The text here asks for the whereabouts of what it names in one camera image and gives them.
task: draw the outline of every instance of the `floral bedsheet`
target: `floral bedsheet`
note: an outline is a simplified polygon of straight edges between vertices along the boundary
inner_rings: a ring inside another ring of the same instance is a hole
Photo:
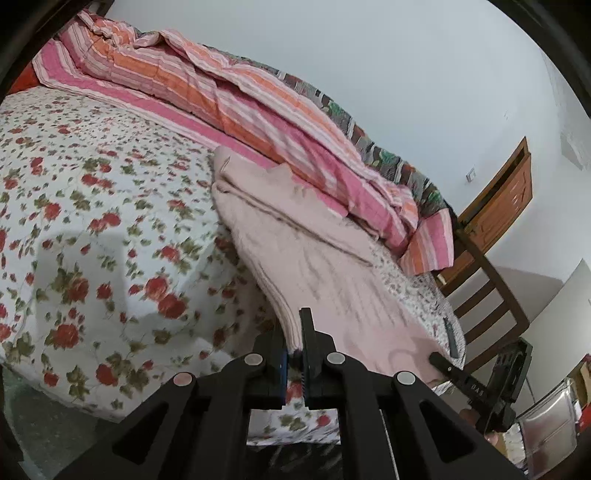
[[[2,363],[117,421],[175,373],[216,372],[273,326],[215,212],[210,150],[46,87],[8,96],[0,122]],[[446,345],[437,302],[449,305],[382,254],[392,293]],[[337,441],[336,412],[301,396],[291,372],[284,409],[253,412],[251,443]]]

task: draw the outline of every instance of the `chair backrest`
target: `chair backrest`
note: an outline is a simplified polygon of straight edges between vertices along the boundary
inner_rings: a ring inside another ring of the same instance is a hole
[[[530,326],[529,320],[515,296],[499,275],[496,268],[488,261],[485,254],[470,240],[470,237],[462,229],[457,229],[454,232],[455,255],[459,257],[461,253],[467,251],[473,258],[473,262],[462,270],[459,275],[451,282],[441,288],[442,293],[447,297],[452,294],[458,287],[460,287],[466,280],[468,280],[479,269],[488,277],[488,282],[481,287],[474,295],[462,303],[454,313],[461,319],[464,315],[476,307],[482,300],[484,300],[489,293],[496,290],[501,296],[502,302],[492,312],[490,312],[484,319],[482,319],[476,326],[471,328],[466,335],[466,345],[469,345],[476,340],[480,335],[489,330],[496,322],[498,322],[503,315],[511,312],[515,319],[515,326],[513,326],[506,334],[493,343],[488,349],[480,353],[477,357],[466,364],[464,370],[472,373],[478,370],[483,365],[487,364],[491,359],[497,356],[498,352],[508,343],[516,340],[522,335]]]

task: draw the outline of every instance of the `folded comforter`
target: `folded comforter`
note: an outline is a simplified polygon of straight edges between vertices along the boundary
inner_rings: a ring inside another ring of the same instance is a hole
[[[301,81],[291,85],[270,67],[191,43],[175,31],[140,34],[87,12],[60,39],[87,75],[167,100],[289,164],[384,239],[407,274],[452,265],[450,216],[438,191],[400,158],[370,144],[351,119],[345,134],[335,123],[336,104],[326,115],[302,94]]]
[[[298,311],[306,306],[316,328],[370,370],[440,383],[428,356],[443,350],[387,290],[365,231],[294,183],[287,165],[264,170],[225,147],[213,161],[218,213],[291,351],[302,347]]]

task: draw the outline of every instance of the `striped comforter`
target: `striped comforter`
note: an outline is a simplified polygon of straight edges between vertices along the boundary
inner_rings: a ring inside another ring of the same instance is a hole
[[[124,22],[88,12],[60,33],[60,41],[47,44],[34,66],[47,86],[60,88],[72,77],[92,77],[166,100],[183,112],[146,96],[131,95],[129,101],[106,82],[79,85],[80,93],[100,90],[101,99],[115,96],[122,108],[143,109],[152,119],[164,114],[161,122],[176,124],[175,131],[184,130],[191,138],[194,130],[208,136],[218,129],[239,141],[239,153],[248,150],[252,157],[254,150],[288,163],[343,213],[382,238],[407,274],[453,263],[449,211],[442,208],[421,218],[410,188],[364,164],[329,116],[262,68],[236,62],[175,31],[140,34]]]

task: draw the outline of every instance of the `storage box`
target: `storage box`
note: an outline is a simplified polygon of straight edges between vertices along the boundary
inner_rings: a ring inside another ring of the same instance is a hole
[[[589,372],[591,362],[589,362],[589,360],[589,355],[587,355],[585,359],[579,363],[571,373],[569,373],[569,378],[573,380],[574,392],[579,399],[582,409],[591,404],[591,374]]]

